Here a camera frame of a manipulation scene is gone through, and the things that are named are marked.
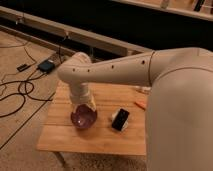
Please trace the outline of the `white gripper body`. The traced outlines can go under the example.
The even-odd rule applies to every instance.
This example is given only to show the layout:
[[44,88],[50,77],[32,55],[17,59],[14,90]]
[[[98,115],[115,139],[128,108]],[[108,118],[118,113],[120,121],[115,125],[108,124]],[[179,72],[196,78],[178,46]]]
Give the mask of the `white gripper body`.
[[86,96],[70,95],[70,100],[71,100],[73,112],[76,112],[77,108],[83,104],[85,104],[87,107],[89,107],[92,111],[96,110],[96,104],[95,104],[94,97],[92,94],[89,94]]

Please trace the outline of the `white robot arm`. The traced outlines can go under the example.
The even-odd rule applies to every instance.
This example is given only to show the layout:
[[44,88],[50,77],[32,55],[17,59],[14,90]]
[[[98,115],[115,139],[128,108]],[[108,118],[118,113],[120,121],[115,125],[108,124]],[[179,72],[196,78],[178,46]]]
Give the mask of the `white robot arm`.
[[213,51],[157,50],[93,63],[78,52],[58,69],[74,104],[90,83],[147,86],[147,171],[213,171]]

